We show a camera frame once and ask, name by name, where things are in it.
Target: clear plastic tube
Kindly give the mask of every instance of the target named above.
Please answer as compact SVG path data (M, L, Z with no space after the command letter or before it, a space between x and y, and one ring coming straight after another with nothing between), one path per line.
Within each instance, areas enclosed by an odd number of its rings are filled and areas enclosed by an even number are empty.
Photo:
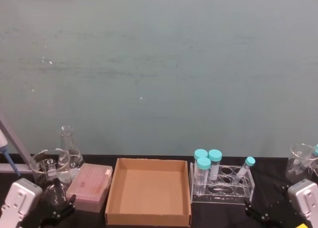
M238 176L238 178L242 178L242 177L244 177L244 175L247 173L247 171L249 170L249 166L246 164L246 163L244 163L244 165L240 168L240 170L238 171L238 174L237 174L237 176Z
M208 158L211 161L209 180L212 183L215 183L218 180L219 166L222 159L222 152L219 150L210 150Z
M208 152L203 149L198 149L194 151L194 179L196 179L197 177L197 171L198 171L197 159L200 157L208 157Z
M205 194L205 188L208 181L209 170L199 169L197 170L197 180L196 180L196 194L198 196Z
M207 157L198 158L197 177L196 177L196 181L194 185L195 194L197 196L202 196L205 194L210 167L211 167L211 161Z
M240 168L236 176L234 177L233 184L237 184L247 173L247 171L250 169L250 167L254 166L255 159L253 157L247 157L245 159L245 163Z
M211 182L216 182L218 179L218 174L219 174L219 166L220 166L220 161L218 162L211 162L211 172L210 172L210 181Z

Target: blue pipette tip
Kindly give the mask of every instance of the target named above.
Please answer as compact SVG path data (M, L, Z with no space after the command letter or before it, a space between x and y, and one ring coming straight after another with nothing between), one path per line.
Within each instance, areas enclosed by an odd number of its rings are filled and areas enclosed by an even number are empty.
M10 163L11 167L13 168L14 172L16 173L16 175L18 175L18 177L21 177L21 173L18 171L18 169L16 168L14 162L12 161L9 153L6 150L6 146L0 148L0 151L3 153L3 155L5 156L6 160Z

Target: open cardboard box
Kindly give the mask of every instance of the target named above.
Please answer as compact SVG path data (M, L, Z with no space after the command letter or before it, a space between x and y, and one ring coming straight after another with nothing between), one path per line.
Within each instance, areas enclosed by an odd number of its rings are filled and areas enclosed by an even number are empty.
M108 225L189 227L187 162L117 159L105 218Z

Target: pipette tip box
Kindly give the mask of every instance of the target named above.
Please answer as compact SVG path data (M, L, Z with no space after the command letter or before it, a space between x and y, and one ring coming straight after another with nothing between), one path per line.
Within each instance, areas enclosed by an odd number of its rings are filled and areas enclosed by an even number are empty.
M76 195L77 210L100 212L109 192L113 168L84 163L67 190L67 198Z

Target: yellow object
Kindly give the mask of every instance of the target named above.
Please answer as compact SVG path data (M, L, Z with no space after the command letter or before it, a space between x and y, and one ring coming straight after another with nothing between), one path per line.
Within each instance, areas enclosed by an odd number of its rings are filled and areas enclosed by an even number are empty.
M296 228L308 228L305 224L301 224L300 226L297 226Z

